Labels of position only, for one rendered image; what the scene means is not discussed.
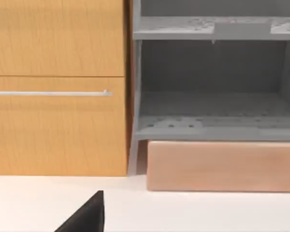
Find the grey pierced open shelves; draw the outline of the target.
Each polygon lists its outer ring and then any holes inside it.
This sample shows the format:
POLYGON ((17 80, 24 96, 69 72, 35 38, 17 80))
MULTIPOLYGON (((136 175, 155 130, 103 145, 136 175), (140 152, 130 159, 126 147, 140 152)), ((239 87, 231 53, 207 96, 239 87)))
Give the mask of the grey pierced open shelves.
POLYGON ((290 144, 290 0, 133 0, 139 142, 290 144))

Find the wooden cupboard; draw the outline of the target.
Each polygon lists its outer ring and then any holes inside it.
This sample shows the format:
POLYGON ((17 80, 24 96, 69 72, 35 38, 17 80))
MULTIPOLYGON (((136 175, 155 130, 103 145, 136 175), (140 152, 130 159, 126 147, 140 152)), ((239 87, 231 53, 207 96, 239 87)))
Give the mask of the wooden cupboard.
MULTIPOLYGON (((125 61, 124 68, 125 72, 123 76, 104 76, 104 77, 123 77, 125 79, 125 96, 126 96, 126 136, 127 136, 127 158, 129 155, 129 144, 130 144, 130 132, 131 132, 131 98, 130 98, 130 83, 131 83, 131 73, 130 73, 130 13, 129 13, 129 0, 123 0, 123 10, 124 10, 124 50, 125 50, 125 61)), ((3 76, 3 77, 29 77, 29 76, 3 76)), ((32 76, 32 77, 77 77, 77 76, 32 76)), ((103 77, 103 76, 80 76, 80 77, 103 77)))

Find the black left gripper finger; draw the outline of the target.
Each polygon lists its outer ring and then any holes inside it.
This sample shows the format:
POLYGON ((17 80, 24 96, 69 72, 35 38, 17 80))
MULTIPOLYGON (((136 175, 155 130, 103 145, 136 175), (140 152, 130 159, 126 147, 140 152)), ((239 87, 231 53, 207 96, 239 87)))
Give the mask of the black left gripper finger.
POLYGON ((54 232, 104 232, 104 191, 98 190, 54 232))

